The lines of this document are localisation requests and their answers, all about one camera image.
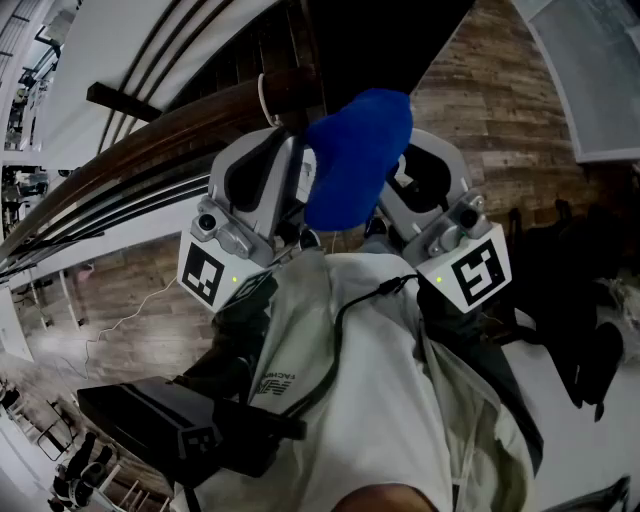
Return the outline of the dark wooden beam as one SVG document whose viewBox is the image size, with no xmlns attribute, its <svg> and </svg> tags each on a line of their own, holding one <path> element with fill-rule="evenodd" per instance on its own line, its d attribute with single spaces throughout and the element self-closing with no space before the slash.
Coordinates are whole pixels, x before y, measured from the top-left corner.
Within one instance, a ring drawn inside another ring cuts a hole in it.
<svg viewBox="0 0 640 512">
<path fill-rule="evenodd" d="M 162 115 L 159 109 L 100 82 L 87 89 L 86 100 L 145 122 L 152 122 Z"/>
</svg>

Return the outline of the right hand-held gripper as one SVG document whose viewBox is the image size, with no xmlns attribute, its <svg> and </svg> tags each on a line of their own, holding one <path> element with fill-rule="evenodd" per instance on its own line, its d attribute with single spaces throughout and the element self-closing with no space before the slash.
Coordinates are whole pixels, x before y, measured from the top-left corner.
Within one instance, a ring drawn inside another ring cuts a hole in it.
<svg viewBox="0 0 640 512">
<path fill-rule="evenodd" d="M 379 207 L 400 253 L 462 313 L 512 280 L 502 226 L 487 217 L 461 151 L 421 129 L 388 173 Z"/>
</svg>

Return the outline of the black chest-mounted box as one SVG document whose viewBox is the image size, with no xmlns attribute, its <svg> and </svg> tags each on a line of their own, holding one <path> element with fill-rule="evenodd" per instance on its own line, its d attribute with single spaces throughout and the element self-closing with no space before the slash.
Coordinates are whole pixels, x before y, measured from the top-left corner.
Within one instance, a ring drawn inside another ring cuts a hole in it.
<svg viewBox="0 0 640 512">
<path fill-rule="evenodd" d="M 84 416 L 169 479 L 195 488 L 221 469 L 253 478 L 306 423 L 227 398 L 211 398 L 162 377 L 77 391 Z"/>
</svg>

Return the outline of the person's left forearm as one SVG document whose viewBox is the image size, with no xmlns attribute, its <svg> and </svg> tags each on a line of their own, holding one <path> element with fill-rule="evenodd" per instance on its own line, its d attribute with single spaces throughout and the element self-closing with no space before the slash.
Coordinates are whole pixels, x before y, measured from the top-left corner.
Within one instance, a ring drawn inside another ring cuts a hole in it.
<svg viewBox="0 0 640 512">
<path fill-rule="evenodd" d="M 216 313 L 212 348 L 174 382 L 212 399 L 248 403 L 270 324 L 267 310 L 277 289 L 269 275 L 248 297 Z"/>
</svg>

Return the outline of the white mesh board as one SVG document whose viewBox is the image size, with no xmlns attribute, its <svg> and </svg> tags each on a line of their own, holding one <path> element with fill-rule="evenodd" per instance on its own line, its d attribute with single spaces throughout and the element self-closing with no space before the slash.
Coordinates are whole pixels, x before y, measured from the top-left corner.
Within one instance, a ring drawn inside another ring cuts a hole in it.
<svg viewBox="0 0 640 512">
<path fill-rule="evenodd" d="M 511 0 L 560 98 L 578 163 L 640 160 L 640 0 Z"/>
</svg>

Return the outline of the black backpack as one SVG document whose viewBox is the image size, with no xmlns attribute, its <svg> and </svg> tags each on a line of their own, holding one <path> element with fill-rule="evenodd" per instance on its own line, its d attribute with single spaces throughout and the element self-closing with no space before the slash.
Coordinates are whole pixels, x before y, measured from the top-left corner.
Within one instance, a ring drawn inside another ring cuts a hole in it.
<svg viewBox="0 0 640 512">
<path fill-rule="evenodd" d="M 594 205 L 585 215 L 556 203 L 557 220 L 525 230 L 509 213 L 516 331 L 549 353 L 571 402 L 601 420 L 614 376 L 640 361 L 640 286 L 625 282 L 620 220 Z"/>
</svg>

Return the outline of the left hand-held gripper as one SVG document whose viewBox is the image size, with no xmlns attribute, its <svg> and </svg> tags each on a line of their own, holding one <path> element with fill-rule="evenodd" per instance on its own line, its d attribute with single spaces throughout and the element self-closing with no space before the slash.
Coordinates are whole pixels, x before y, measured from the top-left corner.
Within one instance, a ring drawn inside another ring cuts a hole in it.
<svg viewBox="0 0 640 512">
<path fill-rule="evenodd" d="M 315 176 L 315 153 L 284 128 L 221 151 L 181 234 L 178 283 L 213 313 L 248 297 L 298 244 Z"/>
</svg>

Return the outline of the dark wooden handrail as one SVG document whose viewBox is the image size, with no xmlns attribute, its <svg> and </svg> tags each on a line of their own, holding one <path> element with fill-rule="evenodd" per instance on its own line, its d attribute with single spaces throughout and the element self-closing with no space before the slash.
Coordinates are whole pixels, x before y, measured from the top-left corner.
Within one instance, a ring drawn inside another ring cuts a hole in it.
<svg viewBox="0 0 640 512">
<path fill-rule="evenodd" d="M 322 102 L 318 69 L 261 75 L 160 116 L 72 173 L 0 243 L 0 284 L 76 244 L 177 202 L 194 190 L 196 165 L 267 116 L 299 114 Z"/>
</svg>

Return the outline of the person's right forearm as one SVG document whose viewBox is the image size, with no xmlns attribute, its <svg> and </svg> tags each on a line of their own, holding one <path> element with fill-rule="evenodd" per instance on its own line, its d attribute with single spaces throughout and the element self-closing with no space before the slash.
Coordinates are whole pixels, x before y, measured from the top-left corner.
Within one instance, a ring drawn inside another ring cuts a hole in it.
<svg viewBox="0 0 640 512">
<path fill-rule="evenodd" d="M 429 283 L 421 283 L 417 302 L 427 336 L 441 343 L 492 385 L 515 383 L 502 348 L 486 339 L 479 311 L 462 313 Z"/>
</svg>

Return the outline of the person's torso in white shirt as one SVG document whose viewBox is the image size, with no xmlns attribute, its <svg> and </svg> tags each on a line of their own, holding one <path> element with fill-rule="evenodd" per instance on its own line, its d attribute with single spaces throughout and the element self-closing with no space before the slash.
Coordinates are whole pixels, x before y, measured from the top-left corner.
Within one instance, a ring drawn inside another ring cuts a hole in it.
<svg viewBox="0 0 640 512">
<path fill-rule="evenodd" d="M 222 469 L 172 512 L 533 512 L 543 442 L 517 381 L 492 385 L 431 340 L 416 283 L 377 294 L 409 272 L 317 251 L 276 272 L 251 404 L 285 413 L 336 376 L 263 476 Z"/>
</svg>

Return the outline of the blue cloth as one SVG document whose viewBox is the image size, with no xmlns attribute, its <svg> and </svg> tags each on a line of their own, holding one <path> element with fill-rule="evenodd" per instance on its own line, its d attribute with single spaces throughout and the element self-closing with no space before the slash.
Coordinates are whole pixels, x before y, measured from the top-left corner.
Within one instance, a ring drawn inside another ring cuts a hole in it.
<svg viewBox="0 0 640 512">
<path fill-rule="evenodd" d="M 365 223 L 412 129 L 409 96 L 379 88 L 358 94 L 338 112 L 313 123 L 305 133 L 316 158 L 305 223 L 321 232 Z"/>
</svg>

